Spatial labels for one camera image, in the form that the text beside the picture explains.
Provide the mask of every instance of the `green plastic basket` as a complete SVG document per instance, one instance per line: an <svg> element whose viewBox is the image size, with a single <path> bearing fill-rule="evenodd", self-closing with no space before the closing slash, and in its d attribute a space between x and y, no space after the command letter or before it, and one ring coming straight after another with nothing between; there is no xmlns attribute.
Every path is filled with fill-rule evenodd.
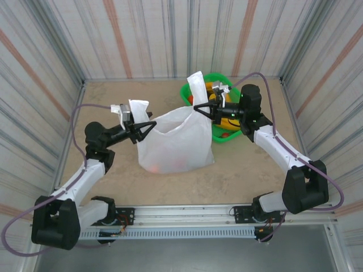
<svg viewBox="0 0 363 272"><path fill-rule="evenodd" d="M214 81L220 81L224 85L227 84L228 86L232 86L232 83L229 81L229 79L222 74L211 73L211 74L204 76L204 82L214 82ZM191 106L191 104L188 101L188 97L190 95L192 95L192 92L191 92L191 89L189 88L189 83L187 83L180 89L180 96L188 106ZM231 100L235 103L239 102L239 95L240 95L240 92L238 91L237 88L233 88L230 91ZM223 133L229 133L230 135L226 138L222 138L221 136ZM212 139L217 143L224 143L229 140L232 140L233 138L237 137L241 133L242 132L240 130L231 131L231 130L222 129L216 125L212 125Z"/></svg>

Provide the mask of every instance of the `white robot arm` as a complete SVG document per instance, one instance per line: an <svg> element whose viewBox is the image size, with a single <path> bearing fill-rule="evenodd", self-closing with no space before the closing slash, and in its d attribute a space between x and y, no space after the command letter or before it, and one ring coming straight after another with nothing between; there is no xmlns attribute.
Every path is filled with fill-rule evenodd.
<svg viewBox="0 0 363 272"><path fill-rule="evenodd" d="M98 122L86 126L85 161L65 185L49 197L39 197L35 203L37 205L64 192L56 200L34 211L33 243L71 249L77 243L81 230L99 220L105 224L115 221L116 206L112 198L94 197L87 205L81 207L80 204L112 166L115 153L108 147L126 139L131 139L134 144L140 142L156 125L155 121L134 124L127 105L120 105L120 116L121 124L110 129Z"/></svg>
<svg viewBox="0 0 363 272"><path fill-rule="evenodd" d="M264 149L286 174L282 191L259 195L253 199L253 217L256 221L267 220L274 211L289 211L297 214L326 203L329 200L327 180L316 172L310 171L298 158L326 174L324 163L320 160L311 161L291 146L277 131L274 133L271 121L261 113L262 97L258 86L244 85L239 103L225 102L223 94L226 91L229 92L229 88L220 82L213 82L212 89L216 98L208 103L195 105L194 110L210 118L214 124L220 124L222 118L238 120L242 133L251 142ZM210 113L201 110L203 107L209 107Z"/></svg>

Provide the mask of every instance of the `table surface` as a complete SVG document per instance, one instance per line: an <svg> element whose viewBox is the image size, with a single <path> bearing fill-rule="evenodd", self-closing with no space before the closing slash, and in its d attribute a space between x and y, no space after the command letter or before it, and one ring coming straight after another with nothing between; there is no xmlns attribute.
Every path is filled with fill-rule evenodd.
<svg viewBox="0 0 363 272"><path fill-rule="evenodd" d="M127 103L128 99L148 100L153 117L185 106L179 95L186 80L125 81L87 84L83 103L111 105ZM298 149L292 123L277 79L268 80L275 110L278 132ZM261 79L252 78L244 84L261 89L262 112L271 120L266 87ZM85 126L92 121L106 128L117 125L118 116L106 109L83 107L75 128L75 137L85 148ZM281 190L285 175L280 167L259 146L240 135L226 143L212 143L215 163L187 173L158 175L146 172L137 160L137 146L124 141L111 147L116 153L112 168L99 180L83 200L93 196L114 198L117 205L195 205L217 203L248 203L258 195ZM82 163L80 153L72 145L62 183Z"/></svg>

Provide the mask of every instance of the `purple cable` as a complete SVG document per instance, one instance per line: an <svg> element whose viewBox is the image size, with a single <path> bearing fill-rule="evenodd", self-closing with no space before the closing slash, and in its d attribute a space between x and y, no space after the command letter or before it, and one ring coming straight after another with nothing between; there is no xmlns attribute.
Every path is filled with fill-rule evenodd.
<svg viewBox="0 0 363 272"><path fill-rule="evenodd" d="M97 104L81 104L77 107L75 107L72 111L72 114L71 114L71 117L70 117L70 123L71 123L71 135L72 135L72 141L73 141L73 144L75 145L75 147L77 148L77 150L81 153L82 157L83 157L83 163L84 163L84 168L82 169L82 171L80 172L80 174L74 179L74 181L71 182L71 184L69 184L67 187L66 187L66 190L69 190L74 184L77 183L77 181L83 176L84 172L85 172L85 169L87 167L87 159L86 159L86 155L85 153L83 152L83 150L78 146L76 140L75 140L75 135L74 135L74 116L75 116L75 113L77 112L78 109L80 109L81 107L96 107L96 108L102 108L102 109L111 109L111 107L108 107L108 106L102 106L102 105L97 105ZM4 248L9 251L10 253L14 254L14 255L17 255L17 256L20 256L20 257L33 257L33 256L37 256L37 255L40 255L40 254L43 254L45 253L46 251L52 249L52 248L45 248L39 252L35 252L35 253L22 253L22 252L18 252L16 251L15 249L13 249L12 247L9 246L8 242L6 241L6 231L9 229L9 227L17 220L19 220L20 218L22 218L23 216L31 213L32 211L36 210L36 209L39 209L49 203L51 203L52 201L54 201L55 199L57 199L58 197L62 196L63 194L65 194L66 191L62 191L60 192L59 194L51 197L50 199L42 202L42 203L39 203L38 205L34 206L34 207L31 207L30 209L22 212L21 214L19 214L18 216L12 218L5 226L4 228L2 229L2 232L1 232L1 242L4 246Z"/></svg>
<svg viewBox="0 0 363 272"><path fill-rule="evenodd" d="M338 184L329 176L327 176L325 173L323 173L322 171L320 171L319 169L317 169L316 167L314 167L313 165L311 165L310 163L304 161L301 158L297 157L297 154L295 154L288 146L286 146L282 140L279 139L279 137L276 135L276 121L275 121L275 113L273 112L273 106L272 106L272 98L271 98L271 92L270 92L270 88L268 86L268 82L266 77L261 74L260 72L254 72L254 73L250 73L249 75L246 75L244 78L242 78L241 80L239 80L237 83L232 85L232 88L236 87L237 85L241 84L242 82L244 82L247 78L253 76L253 75L259 75L262 77L263 81L265 82L266 85L266 89L267 89L267 95L268 95L268 102L270 104L270 110L271 110L271 116L272 116L272 132L273 135L276 139L276 141L278 141L278 143L285 149L287 150L288 153L290 153L291 155L293 155L295 158L297 158L297 160L301 163L303 163L304 165L308 166L310 169L312 169L313 171L315 171L316 173L318 173L319 175L321 175L322 177L324 177L325 179L327 179L339 192L340 194L340 201L337 205L329 207L329 208L312 208L310 210L312 211L332 211L335 210L339 207L341 207L343 205L344 202L344 193L343 190L338 186ZM286 216L286 212L284 213L284 216L281 219L281 222L277 225L277 227L273 230L273 232L271 232L268 236L266 236L265 238L261 239L260 242L266 240L267 238L271 237L282 225L283 221L285 220L285 216Z"/></svg>
<svg viewBox="0 0 363 272"><path fill-rule="evenodd" d="M263 242L267 239L269 239L282 225L282 223L284 222L285 220L285 216L286 216L286 213L287 212L284 212L284 215L282 216L281 218L281 221L279 222L279 224L276 226L276 228L273 230L273 232L271 232L269 235L267 235L265 238L262 238L261 240L259 239L259 242Z"/></svg>

